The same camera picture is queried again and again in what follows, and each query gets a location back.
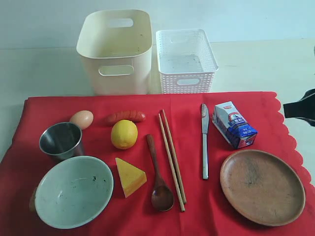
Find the blue white milk carton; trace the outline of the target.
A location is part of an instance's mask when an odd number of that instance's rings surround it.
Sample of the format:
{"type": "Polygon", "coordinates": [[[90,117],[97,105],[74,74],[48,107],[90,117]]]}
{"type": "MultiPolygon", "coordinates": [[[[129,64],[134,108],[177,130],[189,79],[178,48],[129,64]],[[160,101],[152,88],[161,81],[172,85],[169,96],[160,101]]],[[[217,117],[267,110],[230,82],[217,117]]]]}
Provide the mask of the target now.
{"type": "Polygon", "coordinates": [[[231,101],[214,106],[212,123],[234,149],[252,145],[258,134],[231,101]]]}

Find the red sausage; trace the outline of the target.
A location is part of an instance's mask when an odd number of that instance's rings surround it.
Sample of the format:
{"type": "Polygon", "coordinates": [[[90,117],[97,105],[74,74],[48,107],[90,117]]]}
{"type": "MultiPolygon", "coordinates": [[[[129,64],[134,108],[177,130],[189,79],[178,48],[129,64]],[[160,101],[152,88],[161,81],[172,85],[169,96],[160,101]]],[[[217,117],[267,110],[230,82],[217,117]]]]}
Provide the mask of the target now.
{"type": "Polygon", "coordinates": [[[113,114],[108,115],[105,118],[106,124],[114,125],[115,123],[121,120],[130,120],[132,122],[142,122],[146,119],[146,116],[141,111],[136,110],[127,110],[127,111],[119,111],[113,114]]]}

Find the yellow lemon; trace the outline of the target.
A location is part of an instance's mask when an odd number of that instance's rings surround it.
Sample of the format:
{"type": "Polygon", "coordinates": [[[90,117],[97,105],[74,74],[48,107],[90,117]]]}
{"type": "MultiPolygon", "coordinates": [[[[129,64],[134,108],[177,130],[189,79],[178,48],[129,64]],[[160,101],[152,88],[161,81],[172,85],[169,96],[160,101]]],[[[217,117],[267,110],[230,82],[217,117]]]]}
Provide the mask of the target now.
{"type": "Polygon", "coordinates": [[[112,127],[111,143],[118,149],[129,149],[137,141],[138,129],[134,122],[123,119],[112,127]]]}

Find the brown egg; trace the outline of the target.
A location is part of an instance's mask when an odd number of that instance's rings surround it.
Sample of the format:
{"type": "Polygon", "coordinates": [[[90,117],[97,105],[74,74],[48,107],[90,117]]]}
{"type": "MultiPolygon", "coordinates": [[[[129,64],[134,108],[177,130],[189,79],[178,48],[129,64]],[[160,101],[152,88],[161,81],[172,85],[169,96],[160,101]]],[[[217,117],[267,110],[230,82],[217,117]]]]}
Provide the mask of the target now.
{"type": "Polygon", "coordinates": [[[71,118],[70,122],[76,124],[82,130],[88,128],[94,120],[94,115],[91,111],[82,110],[75,113],[71,118]]]}

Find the brown wooden plate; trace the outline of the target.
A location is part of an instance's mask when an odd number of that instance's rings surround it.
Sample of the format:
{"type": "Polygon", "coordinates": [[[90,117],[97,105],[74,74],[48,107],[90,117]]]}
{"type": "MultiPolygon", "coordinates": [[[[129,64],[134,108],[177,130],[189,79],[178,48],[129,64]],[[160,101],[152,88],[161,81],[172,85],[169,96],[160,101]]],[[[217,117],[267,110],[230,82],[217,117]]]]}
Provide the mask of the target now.
{"type": "Polygon", "coordinates": [[[242,216],[264,226],[295,221],[306,203],[296,172],[265,151],[246,149],[229,155],[220,169],[222,191],[242,216]]]}

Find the silver table knife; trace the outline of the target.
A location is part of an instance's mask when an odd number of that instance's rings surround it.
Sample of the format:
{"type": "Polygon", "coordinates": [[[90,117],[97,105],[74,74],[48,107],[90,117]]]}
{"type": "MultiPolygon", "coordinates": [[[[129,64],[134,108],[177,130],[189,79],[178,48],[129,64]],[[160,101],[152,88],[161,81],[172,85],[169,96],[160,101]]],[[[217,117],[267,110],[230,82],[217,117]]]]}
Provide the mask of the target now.
{"type": "Polygon", "coordinates": [[[201,124],[202,124],[202,178],[208,179],[208,148],[207,135],[209,127],[209,111],[205,103],[201,104],[201,124]]]}

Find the red tablecloth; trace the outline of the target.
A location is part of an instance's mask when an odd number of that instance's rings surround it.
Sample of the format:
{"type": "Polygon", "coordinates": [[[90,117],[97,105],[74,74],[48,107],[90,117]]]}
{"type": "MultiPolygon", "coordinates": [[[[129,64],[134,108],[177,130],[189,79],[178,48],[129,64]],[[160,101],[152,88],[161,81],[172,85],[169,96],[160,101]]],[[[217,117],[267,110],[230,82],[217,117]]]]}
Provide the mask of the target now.
{"type": "Polygon", "coordinates": [[[296,151],[296,140],[289,135],[274,92],[224,92],[202,94],[161,94],[89,97],[30,97],[12,144],[0,164],[0,233],[3,236],[312,236],[315,233],[315,189],[296,151]],[[306,191],[306,205],[294,222],[265,227],[240,215],[225,198],[220,185],[220,168],[233,148],[219,131],[209,126],[209,179],[201,177],[202,134],[200,106],[210,111],[231,101],[257,131],[253,149],[281,158],[300,177],[306,191]],[[161,135],[158,113],[164,109],[171,129],[187,198],[186,210],[178,203],[167,212],[151,204],[154,168],[146,135],[152,134],[157,161],[163,178],[173,187],[172,174],[161,135]],[[39,137],[51,125],[67,121],[80,110],[94,114],[92,125],[83,132],[86,155],[103,160],[115,180],[113,197],[92,222],[72,230],[58,230],[43,223],[29,210],[29,199],[55,162],[39,149],[39,137]],[[134,122],[137,141],[129,149],[111,143],[114,125],[105,118],[119,111],[136,110],[145,114],[134,122]],[[129,197],[124,196],[115,158],[146,173],[147,181],[129,197]]]}

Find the white perforated plastic basket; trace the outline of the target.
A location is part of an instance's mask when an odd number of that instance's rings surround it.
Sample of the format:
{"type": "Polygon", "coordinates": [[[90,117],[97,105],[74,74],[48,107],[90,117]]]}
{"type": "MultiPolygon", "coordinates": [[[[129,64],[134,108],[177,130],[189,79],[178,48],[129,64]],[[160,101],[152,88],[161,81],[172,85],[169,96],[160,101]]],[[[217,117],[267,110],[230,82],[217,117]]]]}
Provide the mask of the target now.
{"type": "Polygon", "coordinates": [[[156,44],[162,93],[210,91],[219,66],[204,30],[159,30],[156,44]]]}

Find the wooden chopstick right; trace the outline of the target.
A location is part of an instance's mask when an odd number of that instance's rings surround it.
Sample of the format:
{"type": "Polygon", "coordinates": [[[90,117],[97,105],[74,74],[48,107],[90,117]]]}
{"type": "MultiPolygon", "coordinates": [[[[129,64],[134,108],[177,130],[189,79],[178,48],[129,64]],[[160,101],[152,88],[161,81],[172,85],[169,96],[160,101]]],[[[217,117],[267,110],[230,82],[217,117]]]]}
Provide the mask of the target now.
{"type": "Polygon", "coordinates": [[[174,144],[173,144],[172,134],[171,134],[171,131],[170,131],[170,128],[169,128],[168,120],[167,120],[167,117],[166,117],[164,109],[162,109],[162,113],[163,113],[164,123],[165,123],[167,134],[168,134],[168,140],[170,142],[170,146],[171,146],[171,150],[172,150],[172,158],[173,158],[173,162],[174,162],[174,165],[175,165],[175,170],[176,170],[177,179],[178,179],[178,183],[179,183],[179,189],[181,191],[183,204],[186,204],[187,203],[187,199],[186,199],[184,185],[183,185],[183,181],[182,181],[182,176],[181,176],[181,172],[180,172],[180,168],[179,168],[179,164],[178,164],[178,160],[177,160],[177,154],[176,154],[176,150],[175,150],[175,147],[174,147],[174,144]]]}

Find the wooden chopstick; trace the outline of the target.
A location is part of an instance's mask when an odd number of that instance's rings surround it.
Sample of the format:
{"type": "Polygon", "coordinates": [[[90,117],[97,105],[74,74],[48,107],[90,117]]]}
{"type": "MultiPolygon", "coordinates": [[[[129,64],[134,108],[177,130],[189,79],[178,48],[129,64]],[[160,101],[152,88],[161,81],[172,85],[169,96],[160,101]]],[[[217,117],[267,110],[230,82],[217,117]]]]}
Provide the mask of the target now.
{"type": "Polygon", "coordinates": [[[181,191],[180,191],[178,179],[177,179],[177,176],[176,176],[176,172],[175,172],[175,168],[174,168],[174,165],[173,165],[173,161],[172,161],[169,145],[168,145],[168,142],[167,142],[166,133],[165,133],[165,130],[164,130],[164,127],[163,127],[162,118],[161,118],[160,114],[158,114],[158,119],[159,119],[159,124],[160,124],[160,128],[161,128],[163,141],[164,141],[164,144],[165,144],[166,153],[167,153],[167,156],[168,156],[169,166],[170,166],[170,169],[171,169],[174,185],[175,185],[177,196],[178,196],[180,209],[181,209],[181,212],[185,212],[185,206],[184,206],[184,202],[183,202],[183,199],[182,199],[182,194],[181,194],[181,191]]]}
{"type": "Polygon", "coordinates": [[[179,189],[181,191],[183,204],[186,204],[187,203],[187,199],[186,199],[184,185],[183,185],[183,181],[182,181],[182,176],[181,176],[181,172],[180,172],[180,168],[179,168],[179,164],[178,164],[178,160],[177,160],[177,154],[176,154],[176,150],[175,150],[175,147],[174,147],[174,144],[173,144],[172,134],[171,134],[171,131],[170,131],[170,128],[169,128],[168,120],[167,120],[167,117],[166,117],[164,109],[162,109],[162,113],[163,113],[164,123],[165,123],[167,134],[168,134],[168,140],[170,142],[170,146],[171,146],[171,150],[172,150],[172,158],[173,158],[173,162],[174,162],[174,165],[175,165],[175,170],[176,170],[177,179],[178,179],[178,183],[179,183],[179,189]]]}

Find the yellow cheese wedge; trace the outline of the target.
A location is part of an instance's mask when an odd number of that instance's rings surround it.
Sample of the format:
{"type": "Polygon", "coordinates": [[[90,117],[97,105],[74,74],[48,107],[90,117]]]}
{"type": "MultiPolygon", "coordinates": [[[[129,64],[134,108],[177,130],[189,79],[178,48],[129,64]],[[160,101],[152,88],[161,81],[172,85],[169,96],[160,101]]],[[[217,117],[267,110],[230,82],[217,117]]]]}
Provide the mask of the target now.
{"type": "Polygon", "coordinates": [[[115,158],[115,161],[124,196],[127,198],[146,183],[146,173],[120,158],[115,158]]]}

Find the cream plastic bin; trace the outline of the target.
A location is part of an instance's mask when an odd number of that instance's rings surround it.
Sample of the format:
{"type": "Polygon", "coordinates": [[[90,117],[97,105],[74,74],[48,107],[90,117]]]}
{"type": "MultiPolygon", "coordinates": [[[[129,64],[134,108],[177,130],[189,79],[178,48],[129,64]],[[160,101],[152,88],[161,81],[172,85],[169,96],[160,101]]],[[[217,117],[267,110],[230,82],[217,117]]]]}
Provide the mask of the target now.
{"type": "Polygon", "coordinates": [[[85,18],[76,51],[95,94],[147,94],[152,46],[147,12],[102,10],[85,18]]]}

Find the white ceramic bowl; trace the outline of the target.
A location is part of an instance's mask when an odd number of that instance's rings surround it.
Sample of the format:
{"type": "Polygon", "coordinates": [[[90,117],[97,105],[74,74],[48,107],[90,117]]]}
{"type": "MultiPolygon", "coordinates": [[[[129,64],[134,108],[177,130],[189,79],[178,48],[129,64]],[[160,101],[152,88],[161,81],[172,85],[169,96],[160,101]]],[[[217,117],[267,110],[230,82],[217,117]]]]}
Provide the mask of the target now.
{"type": "Polygon", "coordinates": [[[35,192],[39,218],[56,229],[83,226],[108,205],[114,190],[109,166],[92,156],[77,156],[50,169],[35,192]]]}

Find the steel cup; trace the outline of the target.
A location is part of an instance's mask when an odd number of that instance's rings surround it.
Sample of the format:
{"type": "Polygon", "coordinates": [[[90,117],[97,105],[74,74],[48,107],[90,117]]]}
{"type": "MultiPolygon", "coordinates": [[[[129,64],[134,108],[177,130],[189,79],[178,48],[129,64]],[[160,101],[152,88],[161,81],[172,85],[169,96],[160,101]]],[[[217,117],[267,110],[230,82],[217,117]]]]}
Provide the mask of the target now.
{"type": "Polygon", "coordinates": [[[40,150],[58,161],[85,154],[83,132],[72,122],[60,122],[47,128],[39,138],[40,150]]]}

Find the bread piece behind bowl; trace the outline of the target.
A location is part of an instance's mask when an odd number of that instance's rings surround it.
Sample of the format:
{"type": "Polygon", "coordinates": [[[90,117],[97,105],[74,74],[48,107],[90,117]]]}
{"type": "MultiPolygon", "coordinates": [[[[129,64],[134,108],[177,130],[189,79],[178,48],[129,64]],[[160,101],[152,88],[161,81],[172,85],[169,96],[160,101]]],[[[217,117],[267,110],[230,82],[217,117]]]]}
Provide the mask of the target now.
{"type": "Polygon", "coordinates": [[[31,197],[30,197],[30,200],[29,200],[29,210],[30,212],[35,212],[35,195],[36,195],[36,190],[37,188],[34,189],[31,197]]]}

